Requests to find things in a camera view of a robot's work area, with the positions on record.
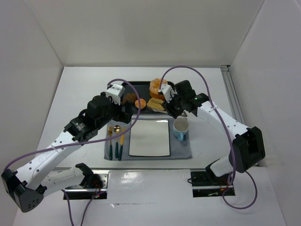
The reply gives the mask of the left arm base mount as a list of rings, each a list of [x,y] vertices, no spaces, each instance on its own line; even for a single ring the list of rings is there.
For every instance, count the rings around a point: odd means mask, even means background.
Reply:
[[[93,195],[96,200],[107,199],[109,171],[93,169],[95,176],[87,186],[73,185],[65,188],[70,200],[90,200]]]

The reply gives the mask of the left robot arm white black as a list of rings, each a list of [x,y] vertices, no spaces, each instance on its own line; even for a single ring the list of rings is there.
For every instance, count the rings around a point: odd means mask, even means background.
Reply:
[[[129,101],[114,103],[104,92],[93,97],[87,108],[72,119],[48,150],[15,171],[5,168],[1,179],[6,192],[23,212],[36,208],[46,196],[64,188],[93,187],[101,181],[84,163],[78,163],[56,175],[50,172],[71,153],[95,137],[111,120],[129,123],[133,111]]]

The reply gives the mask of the seeded bread slice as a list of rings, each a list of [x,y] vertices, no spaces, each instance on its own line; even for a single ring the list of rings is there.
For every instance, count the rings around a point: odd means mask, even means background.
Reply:
[[[151,108],[154,111],[164,111],[164,107],[162,106],[163,104],[163,100],[158,99],[158,98],[154,98],[152,97],[148,103],[147,103],[147,107]]]

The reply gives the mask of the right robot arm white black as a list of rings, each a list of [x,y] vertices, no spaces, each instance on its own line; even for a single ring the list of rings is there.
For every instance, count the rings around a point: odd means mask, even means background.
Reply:
[[[187,111],[227,136],[230,153],[206,167],[208,176],[219,178],[231,172],[244,173],[265,158],[261,130],[238,122],[219,109],[206,94],[196,94],[188,80],[174,86],[163,84],[158,92],[165,97],[162,106],[168,115],[176,119]]]

